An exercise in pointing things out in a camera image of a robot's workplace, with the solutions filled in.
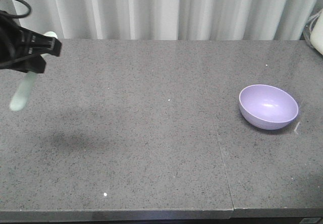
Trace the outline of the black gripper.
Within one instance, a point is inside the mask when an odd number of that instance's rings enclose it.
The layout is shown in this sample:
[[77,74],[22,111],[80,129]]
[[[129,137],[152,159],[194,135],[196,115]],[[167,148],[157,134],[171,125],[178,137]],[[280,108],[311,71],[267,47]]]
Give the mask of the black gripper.
[[[42,54],[49,54],[59,57],[61,54],[62,43],[58,40],[55,32],[49,31],[39,34],[26,28],[20,28],[6,11],[1,10],[1,69],[11,69],[22,73],[34,72],[43,74],[46,61]],[[19,56],[35,56],[20,62],[13,62],[16,59],[17,46],[19,39]]]

